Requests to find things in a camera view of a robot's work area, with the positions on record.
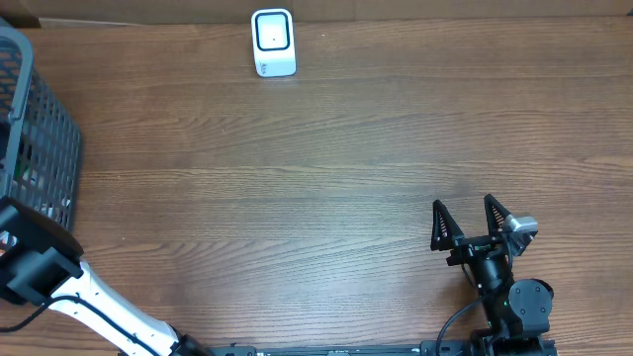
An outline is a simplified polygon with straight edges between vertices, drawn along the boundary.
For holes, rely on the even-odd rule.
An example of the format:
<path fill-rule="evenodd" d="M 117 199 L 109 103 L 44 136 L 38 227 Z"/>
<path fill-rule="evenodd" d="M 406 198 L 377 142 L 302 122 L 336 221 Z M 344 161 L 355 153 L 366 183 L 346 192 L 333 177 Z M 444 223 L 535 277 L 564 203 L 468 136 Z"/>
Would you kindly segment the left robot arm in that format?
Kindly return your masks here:
<path fill-rule="evenodd" d="M 1 256 L 1 299 L 37 307 L 18 324 L 3 326 L 3 333 L 18 331 L 52 310 L 85 324 L 124 355 L 210 353 L 110 288 L 83 258 L 84 250 L 73 235 L 33 208 L 3 197 L 1 229 L 17 239 Z"/>

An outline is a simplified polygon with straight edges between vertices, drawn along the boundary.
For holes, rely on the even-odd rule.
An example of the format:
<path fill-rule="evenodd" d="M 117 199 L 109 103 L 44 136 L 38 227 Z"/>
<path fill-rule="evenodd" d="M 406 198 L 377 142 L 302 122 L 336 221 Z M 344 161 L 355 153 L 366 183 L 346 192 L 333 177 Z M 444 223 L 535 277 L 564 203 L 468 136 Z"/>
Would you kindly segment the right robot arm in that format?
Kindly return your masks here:
<path fill-rule="evenodd" d="M 452 314 L 432 343 L 435 355 L 556 355 L 555 343 L 542 338 L 550 330 L 553 288 L 541 279 L 516 280 L 514 259 L 538 233 L 538 221 L 515 215 L 493 195 L 484 197 L 488 233 L 468 237 L 446 206 L 432 203 L 430 249 L 447 251 L 446 263 L 458 266 L 478 294 Z M 443 341 L 461 315 L 482 306 L 488 327 L 451 346 Z"/>

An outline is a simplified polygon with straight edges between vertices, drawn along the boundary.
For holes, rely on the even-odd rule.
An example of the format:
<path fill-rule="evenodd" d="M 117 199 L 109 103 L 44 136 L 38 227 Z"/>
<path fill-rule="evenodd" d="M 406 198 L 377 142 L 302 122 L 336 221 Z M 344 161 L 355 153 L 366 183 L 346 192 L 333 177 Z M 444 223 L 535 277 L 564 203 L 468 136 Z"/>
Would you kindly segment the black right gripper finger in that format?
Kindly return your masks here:
<path fill-rule="evenodd" d="M 433 223 L 430 249 L 433 251 L 451 250 L 465 238 L 464 232 L 440 200 L 435 200 L 432 208 Z"/>
<path fill-rule="evenodd" d="M 489 235 L 498 235 L 503 232 L 508 232 L 507 225 L 504 222 L 505 219 L 511 215 L 511 212 L 492 194 L 487 194 L 484 197 L 484 204 Z"/>

